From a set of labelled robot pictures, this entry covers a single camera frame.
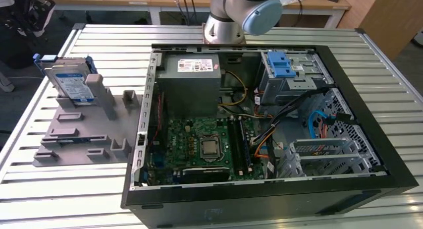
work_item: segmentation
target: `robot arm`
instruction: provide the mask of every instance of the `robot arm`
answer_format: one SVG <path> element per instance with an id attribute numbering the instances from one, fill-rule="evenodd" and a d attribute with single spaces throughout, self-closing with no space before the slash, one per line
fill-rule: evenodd
<path id="1" fill-rule="evenodd" d="M 44 33 L 55 5 L 52 0 L 0 0 L 0 22 L 34 39 Z"/>
<path id="2" fill-rule="evenodd" d="M 245 31 L 263 35 L 281 19 L 279 0 L 211 0 L 211 14 L 204 26 L 204 39 L 212 44 L 239 44 Z"/>

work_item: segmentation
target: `power supply label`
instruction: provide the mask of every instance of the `power supply label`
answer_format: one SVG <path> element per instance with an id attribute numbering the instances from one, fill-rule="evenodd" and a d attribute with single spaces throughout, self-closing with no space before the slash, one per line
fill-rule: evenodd
<path id="1" fill-rule="evenodd" d="M 212 59 L 180 59 L 178 61 L 178 72 L 207 71 L 212 71 Z"/>
<path id="2" fill-rule="evenodd" d="M 84 76 L 82 74 L 56 74 L 56 79 L 70 99 L 80 103 L 94 101 L 94 95 L 84 84 Z"/>

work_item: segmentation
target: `motherboard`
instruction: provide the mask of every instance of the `motherboard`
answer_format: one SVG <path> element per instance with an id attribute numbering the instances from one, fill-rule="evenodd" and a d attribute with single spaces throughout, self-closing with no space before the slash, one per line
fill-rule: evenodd
<path id="1" fill-rule="evenodd" d="M 166 152 L 152 153 L 156 184 L 263 179 L 250 152 L 254 136 L 250 118 L 171 119 Z"/>

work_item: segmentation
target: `desk leg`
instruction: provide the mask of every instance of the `desk leg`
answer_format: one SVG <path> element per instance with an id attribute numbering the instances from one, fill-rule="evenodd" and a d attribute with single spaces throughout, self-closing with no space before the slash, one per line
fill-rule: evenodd
<path id="1" fill-rule="evenodd" d="M 345 10 L 343 9 L 334 9 L 334 13 L 333 15 L 330 16 L 330 19 L 325 25 L 325 28 L 337 28 L 338 27 L 338 24 L 342 20 L 342 17 L 345 15 Z"/>
<path id="2" fill-rule="evenodd" d="M 152 25 L 162 25 L 160 24 L 160 7 L 148 7 L 150 16 L 151 16 L 151 24 Z"/>

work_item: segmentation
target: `sticker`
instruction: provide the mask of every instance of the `sticker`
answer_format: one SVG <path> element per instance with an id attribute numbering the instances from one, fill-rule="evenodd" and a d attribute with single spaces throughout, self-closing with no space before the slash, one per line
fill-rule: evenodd
<path id="1" fill-rule="evenodd" d="M 58 140 L 59 143 L 74 143 L 74 140 Z"/>
<path id="2" fill-rule="evenodd" d="M 82 103 L 94 101 L 94 95 L 84 84 L 82 74 L 56 74 L 56 79 L 63 91 L 74 101 Z"/>
<path id="3" fill-rule="evenodd" d="M 130 4 L 139 4 L 139 5 L 147 5 L 147 2 L 128 2 Z"/>
<path id="4" fill-rule="evenodd" d="M 302 65 L 293 65 L 293 70 L 305 70 Z"/>
<path id="5" fill-rule="evenodd" d="M 269 161 L 267 162 L 267 168 L 270 169 L 270 171 L 274 173 L 274 171 L 275 171 L 275 166 L 274 166 L 274 164 Z"/>
<path id="6" fill-rule="evenodd" d="M 180 59 L 178 61 L 178 72 L 212 71 L 212 59 Z"/>
<path id="7" fill-rule="evenodd" d="M 254 97 L 254 103 L 255 103 L 257 105 L 261 105 L 261 97 L 259 97 L 259 96 L 255 96 L 255 97 Z"/>

